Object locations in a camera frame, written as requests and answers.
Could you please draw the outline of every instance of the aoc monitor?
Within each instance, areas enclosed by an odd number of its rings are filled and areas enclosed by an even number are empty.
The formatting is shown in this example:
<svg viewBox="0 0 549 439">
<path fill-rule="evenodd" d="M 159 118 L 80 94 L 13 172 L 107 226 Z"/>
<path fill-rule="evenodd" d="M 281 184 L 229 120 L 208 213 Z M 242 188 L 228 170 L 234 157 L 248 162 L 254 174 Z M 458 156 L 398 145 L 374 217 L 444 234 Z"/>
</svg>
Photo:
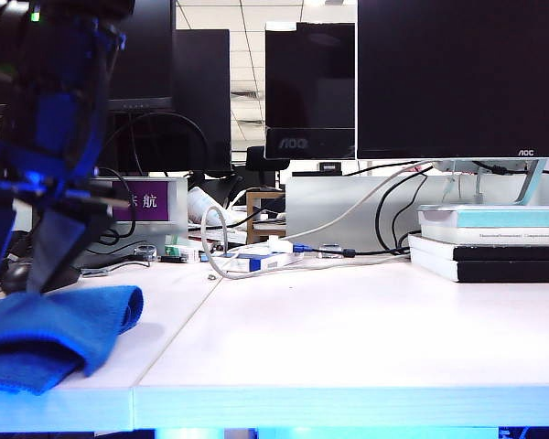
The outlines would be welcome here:
<svg viewBox="0 0 549 439">
<path fill-rule="evenodd" d="M 358 151 L 549 157 L 549 0 L 358 5 Z"/>
</svg>

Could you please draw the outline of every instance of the blue cloth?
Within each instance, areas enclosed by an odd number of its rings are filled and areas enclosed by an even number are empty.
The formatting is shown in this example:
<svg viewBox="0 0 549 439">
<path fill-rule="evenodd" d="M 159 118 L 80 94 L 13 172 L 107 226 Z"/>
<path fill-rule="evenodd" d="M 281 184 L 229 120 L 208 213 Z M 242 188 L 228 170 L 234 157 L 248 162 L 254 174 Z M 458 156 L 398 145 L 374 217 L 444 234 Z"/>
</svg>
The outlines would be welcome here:
<svg viewBox="0 0 549 439">
<path fill-rule="evenodd" d="M 136 286 L 14 293 L 1 299 L 0 391 L 40 394 L 76 369 L 91 375 L 142 309 Z"/>
</svg>

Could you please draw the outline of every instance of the book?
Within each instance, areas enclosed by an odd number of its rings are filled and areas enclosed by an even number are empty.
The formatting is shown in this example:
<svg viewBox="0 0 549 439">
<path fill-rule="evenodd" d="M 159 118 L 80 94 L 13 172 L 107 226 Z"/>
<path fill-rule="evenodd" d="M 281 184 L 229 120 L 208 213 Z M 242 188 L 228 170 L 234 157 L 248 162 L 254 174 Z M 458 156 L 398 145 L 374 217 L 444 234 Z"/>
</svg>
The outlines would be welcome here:
<svg viewBox="0 0 549 439">
<path fill-rule="evenodd" d="M 421 235 L 454 244 L 549 245 L 549 227 L 441 227 L 422 224 Z"/>
<path fill-rule="evenodd" d="M 411 248 L 450 261 L 549 261 L 549 245 L 453 244 L 409 235 Z"/>
<path fill-rule="evenodd" d="M 269 270 L 282 267 L 293 262 L 302 261 L 304 253 L 269 253 L 269 254 L 239 254 L 235 259 L 232 254 L 214 256 L 214 261 L 229 272 L 249 273 L 258 270 Z"/>
<path fill-rule="evenodd" d="M 420 206 L 419 224 L 442 227 L 549 227 L 549 206 Z"/>
<path fill-rule="evenodd" d="M 411 248 L 411 262 L 460 283 L 549 283 L 549 261 L 453 261 Z"/>
</svg>

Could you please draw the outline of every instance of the stack of books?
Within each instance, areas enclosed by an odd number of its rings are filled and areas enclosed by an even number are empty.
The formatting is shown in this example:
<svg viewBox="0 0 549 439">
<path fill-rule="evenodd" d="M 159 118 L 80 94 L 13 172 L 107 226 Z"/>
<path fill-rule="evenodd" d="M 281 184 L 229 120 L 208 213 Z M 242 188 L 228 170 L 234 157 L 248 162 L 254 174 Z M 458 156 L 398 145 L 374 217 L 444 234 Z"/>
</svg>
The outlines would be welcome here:
<svg viewBox="0 0 549 439">
<path fill-rule="evenodd" d="M 549 207 L 423 206 L 411 261 L 456 282 L 549 282 Z"/>
</svg>

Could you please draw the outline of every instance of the computer monitor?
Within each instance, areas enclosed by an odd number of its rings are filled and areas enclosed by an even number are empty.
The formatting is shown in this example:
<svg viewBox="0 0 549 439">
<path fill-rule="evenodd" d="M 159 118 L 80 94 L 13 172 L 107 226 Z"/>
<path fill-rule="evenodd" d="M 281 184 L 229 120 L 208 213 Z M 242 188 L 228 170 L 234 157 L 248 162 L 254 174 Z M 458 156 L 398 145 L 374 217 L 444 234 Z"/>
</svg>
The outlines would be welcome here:
<svg viewBox="0 0 549 439">
<path fill-rule="evenodd" d="M 266 31 L 267 158 L 354 158 L 355 27 Z"/>
<path fill-rule="evenodd" d="M 358 6 L 358 152 L 549 157 L 549 1 Z"/>
<path fill-rule="evenodd" d="M 190 123 L 162 112 L 124 129 L 102 154 L 101 166 L 128 173 L 231 170 L 230 32 L 178 30 L 173 48 L 171 112 L 196 124 L 208 144 Z M 114 114 L 110 134 L 145 113 Z"/>
<path fill-rule="evenodd" d="M 126 43 L 111 78 L 111 111 L 172 108 L 176 10 L 175 0 L 136 0 L 134 13 L 118 24 L 126 34 Z"/>
</svg>

